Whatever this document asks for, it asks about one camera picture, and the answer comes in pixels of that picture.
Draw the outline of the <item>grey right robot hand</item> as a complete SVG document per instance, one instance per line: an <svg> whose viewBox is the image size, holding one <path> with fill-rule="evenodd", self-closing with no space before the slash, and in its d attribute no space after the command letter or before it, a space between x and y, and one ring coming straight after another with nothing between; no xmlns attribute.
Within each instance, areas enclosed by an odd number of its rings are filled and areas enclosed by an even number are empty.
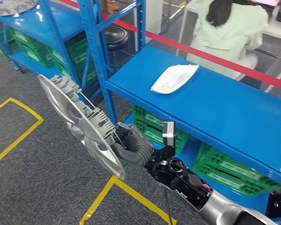
<svg viewBox="0 0 281 225"><path fill-rule="evenodd" d="M118 122L116 133L122 143L115 142L111 147L119 158L134 165L145 166L153 153L151 143L134 124Z"/></svg>

